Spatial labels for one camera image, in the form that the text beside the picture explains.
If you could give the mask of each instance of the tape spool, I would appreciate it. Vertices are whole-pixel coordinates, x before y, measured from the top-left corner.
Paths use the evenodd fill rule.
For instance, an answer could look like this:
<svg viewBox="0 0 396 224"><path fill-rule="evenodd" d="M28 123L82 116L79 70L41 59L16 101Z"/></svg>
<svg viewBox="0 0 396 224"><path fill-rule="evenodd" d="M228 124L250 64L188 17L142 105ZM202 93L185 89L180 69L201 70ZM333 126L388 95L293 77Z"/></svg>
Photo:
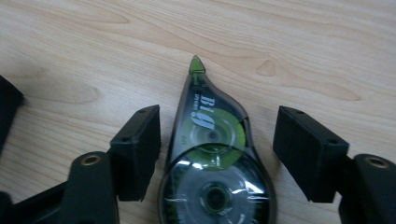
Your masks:
<svg viewBox="0 0 396 224"><path fill-rule="evenodd" d="M189 158L198 163L209 164L212 169L223 169L238 160L240 154L231 148L245 149L246 134L243 126L231 113L214 108L213 112L199 110L197 113L207 114L214 121L214 129L196 125L190 118L186 119L181 132L187 139L185 149L197 147Z"/></svg>
<svg viewBox="0 0 396 224"><path fill-rule="evenodd" d="M178 160L162 185L163 223L265 223L268 195L260 169L244 152L225 169L207 169L191 161L190 150Z"/></svg>

